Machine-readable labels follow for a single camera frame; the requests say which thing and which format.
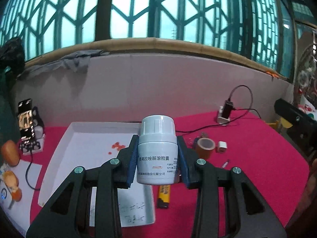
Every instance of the yellow lighter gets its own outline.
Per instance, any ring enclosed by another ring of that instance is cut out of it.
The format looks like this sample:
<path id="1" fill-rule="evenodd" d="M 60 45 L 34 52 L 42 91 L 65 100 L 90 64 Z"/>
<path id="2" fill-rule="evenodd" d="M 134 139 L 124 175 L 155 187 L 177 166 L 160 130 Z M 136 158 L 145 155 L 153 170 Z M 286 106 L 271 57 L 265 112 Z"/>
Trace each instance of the yellow lighter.
<path id="1" fill-rule="evenodd" d="M 158 188 L 158 200 L 157 200 L 157 207 L 158 208 L 168 208 L 170 203 L 170 193 L 171 193 L 171 186 L 170 185 L 160 185 Z"/>

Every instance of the smartphone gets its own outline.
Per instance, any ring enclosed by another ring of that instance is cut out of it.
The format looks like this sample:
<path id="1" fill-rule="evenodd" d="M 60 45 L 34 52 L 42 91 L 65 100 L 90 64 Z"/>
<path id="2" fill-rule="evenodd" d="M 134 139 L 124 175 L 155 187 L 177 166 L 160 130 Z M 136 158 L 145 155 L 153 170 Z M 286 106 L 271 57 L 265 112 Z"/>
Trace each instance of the smartphone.
<path id="1" fill-rule="evenodd" d="M 23 143 L 29 143 L 35 140 L 32 99 L 26 99 L 18 103 L 18 115 L 21 141 Z"/>

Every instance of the tape roll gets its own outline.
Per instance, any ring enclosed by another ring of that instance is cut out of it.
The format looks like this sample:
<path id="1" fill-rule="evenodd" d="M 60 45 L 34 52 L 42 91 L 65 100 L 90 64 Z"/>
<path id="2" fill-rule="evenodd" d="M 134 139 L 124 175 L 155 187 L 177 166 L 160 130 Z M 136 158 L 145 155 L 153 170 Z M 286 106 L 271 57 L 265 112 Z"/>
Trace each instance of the tape roll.
<path id="1" fill-rule="evenodd" d="M 197 141 L 197 146 L 195 150 L 199 158 L 207 160 L 210 157 L 212 151 L 214 151 L 215 147 L 216 143 L 213 140 L 209 138 L 200 138 Z"/>

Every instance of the handwriting on paper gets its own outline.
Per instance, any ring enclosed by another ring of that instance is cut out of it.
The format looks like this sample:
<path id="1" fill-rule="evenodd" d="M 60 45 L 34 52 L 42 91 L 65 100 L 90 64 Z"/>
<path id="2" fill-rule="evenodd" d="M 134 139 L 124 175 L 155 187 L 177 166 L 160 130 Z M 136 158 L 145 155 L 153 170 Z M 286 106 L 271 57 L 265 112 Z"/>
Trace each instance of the handwriting on paper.
<path id="1" fill-rule="evenodd" d="M 144 202 L 135 203 L 135 205 L 127 206 L 119 204 L 119 210 L 122 220 L 127 224 L 139 224 L 145 218 L 145 204 Z"/>

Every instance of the pink tablecloth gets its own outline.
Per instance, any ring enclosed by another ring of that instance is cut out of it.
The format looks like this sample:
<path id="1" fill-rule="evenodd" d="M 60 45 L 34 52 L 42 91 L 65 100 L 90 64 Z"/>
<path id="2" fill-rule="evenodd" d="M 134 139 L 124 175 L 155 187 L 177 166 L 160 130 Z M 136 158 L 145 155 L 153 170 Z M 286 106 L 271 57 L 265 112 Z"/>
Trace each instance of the pink tablecloth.
<path id="1" fill-rule="evenodd" d="M 232 118 L 242 112 L 233 112 Z M 177 130 L 192 130 L 215 123 L 216 113 L 175 118 Z M 46 129 L 44 151 L 34 155 L 34 162 L 42 164 L 37 181 L 39 187 L 66 127 Z M 277 132 L 249 113 L 229 126 L 213 127 L 202 130 L 216 143 L 227 142 L 224 154 L 213 153 L 208 160 L 221 167 L 230 160 L 226 169 L 239 166 L 251 179 L 263 197 L 272 207 L 281 223 L 285 226 L 299 202 L 307 182 L 309 168 L 301 155 Z M 194 139 L 200 132 L 185 135 Z M 153 187 L 156 200 L 158 188 Z M 30 221 L 32 222 L 41 207 L 38 206 L 39 192 L 34 192 Z M 196 208 L 197 191 L 187 190 L 183 184 L 175 184 L 171 189 L 169 209 L 156 209 L 156 222 L 148 226 L 123 228 L 124 237 L 190 237 Z M 223 199 L 220 198 L 220 209 Z M 224 235 L 224 212 L 220 210 L 219 235 Z"/>

